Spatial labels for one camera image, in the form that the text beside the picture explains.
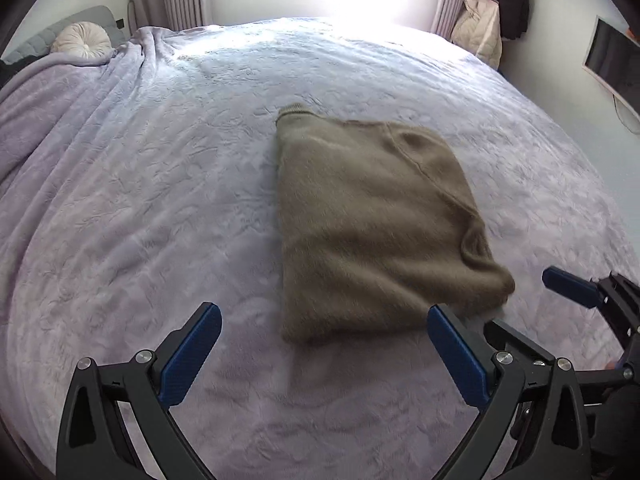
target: pillow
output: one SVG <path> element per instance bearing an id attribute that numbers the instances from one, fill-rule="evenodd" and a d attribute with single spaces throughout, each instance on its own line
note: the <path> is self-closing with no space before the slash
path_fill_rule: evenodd
<path id="1" fill-rule="evenodd" d="M 276 129 L 285 340 L 424 330 L 434 303 L 470 316 L 513 292 L 441 137 L 301 105 Z"/>
<path id="2" fill-rule="evenodd" d="M 72 23 L 58 34 L 51 51 L 92 59 L 110 54 L 113 48 L 107 32 L 100 25 L 79 22 Z"/>

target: wall-mounted tv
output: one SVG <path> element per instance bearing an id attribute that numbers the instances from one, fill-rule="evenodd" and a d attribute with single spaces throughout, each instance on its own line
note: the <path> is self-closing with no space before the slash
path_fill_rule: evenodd
<path id="1" fill-rule="evenodd" d="M 598 19 L 584 68 L 640 121 L 640 44 Z"/>

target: bolt head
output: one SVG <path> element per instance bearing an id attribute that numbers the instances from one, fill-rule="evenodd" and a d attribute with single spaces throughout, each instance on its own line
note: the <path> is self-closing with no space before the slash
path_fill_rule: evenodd
<path id="1" fill-rule="evenodd" d="M 76 366 L 78 367 L 78 370 L 86 370 L 89 366 L 91 366 L 91 358 L 83 357 L 78 361 L 78 364 Z"/>
<path id="2" fill-rule="evenodd" d="M 513 363 L 513 356 L 509 352 L 498 352 L 495 355 L 496 360 L 503 365 L 510 365 Z"/>
<path id="3" fill-rule="evenodd" d="M 564 357 L 561 357 L 558 359 L 558 367 L 561 370 L 564 370 L 565 372 L 571 370 L 571 361 L 569 361 L 569 359 L 565 359 Z"/>
<path id="4" fill-rule="evenodd" d="M 153 354 L 149 350 L 141 350 L 136 354 L 136 362 L 140 364 L 148 363 L 152 357 Z"/>

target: lavender blanket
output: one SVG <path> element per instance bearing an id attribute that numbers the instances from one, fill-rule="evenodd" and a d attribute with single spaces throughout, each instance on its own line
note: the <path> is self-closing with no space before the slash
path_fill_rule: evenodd
<path id="1" fill-rule="evenodd" d="M 202 301 L 222 336 L 172 413 L 221 480 L 430 478 L 471 424 L 425 333 L 281 341 L 274 118 L 292 102 L 438 131 L 516 281 L 498 314 L 578 368 L 620 352 L 597 313 L 540 281 L 551 264 L 638 277 L 602 181 L 443 39 L 277 20 L 143 28 L 106 64 L 69 61 L 0 93 L 0 410 L 50 468 L 78 358 L 155 348 Z"/>

